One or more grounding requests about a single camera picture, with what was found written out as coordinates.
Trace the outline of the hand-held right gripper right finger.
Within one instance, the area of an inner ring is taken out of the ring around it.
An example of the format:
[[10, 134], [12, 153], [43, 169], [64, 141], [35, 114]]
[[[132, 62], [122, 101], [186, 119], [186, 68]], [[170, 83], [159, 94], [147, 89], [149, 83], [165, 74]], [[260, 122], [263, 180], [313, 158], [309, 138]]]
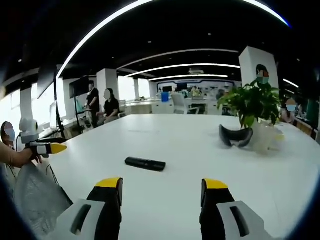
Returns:
[[243, 201], [236, 201], [219, 180], [202, 179], [199, 222], [203, 240], [273, 239], [263, 219]]

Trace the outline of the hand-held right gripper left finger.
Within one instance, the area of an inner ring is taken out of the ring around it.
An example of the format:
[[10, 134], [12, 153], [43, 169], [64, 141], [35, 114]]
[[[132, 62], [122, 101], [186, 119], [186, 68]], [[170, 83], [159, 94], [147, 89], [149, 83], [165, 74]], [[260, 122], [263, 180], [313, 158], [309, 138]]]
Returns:
[[117, 240], [122, 222], [123, 178], [98, 182], [87, 199], [63, 212], [48, 240]]

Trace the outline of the person's left hand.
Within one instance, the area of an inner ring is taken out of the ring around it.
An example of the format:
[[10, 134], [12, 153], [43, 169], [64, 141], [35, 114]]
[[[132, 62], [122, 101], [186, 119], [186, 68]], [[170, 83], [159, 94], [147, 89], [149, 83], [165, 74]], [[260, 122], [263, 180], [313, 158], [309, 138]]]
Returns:
[[36, 161], [38, 164], [42, 164], [43, 160], [42, 157], [38, 154], [37, 150], [35, 148], [30, 149], [32, 152], [32, 155], [30, 157], [30, 161]]

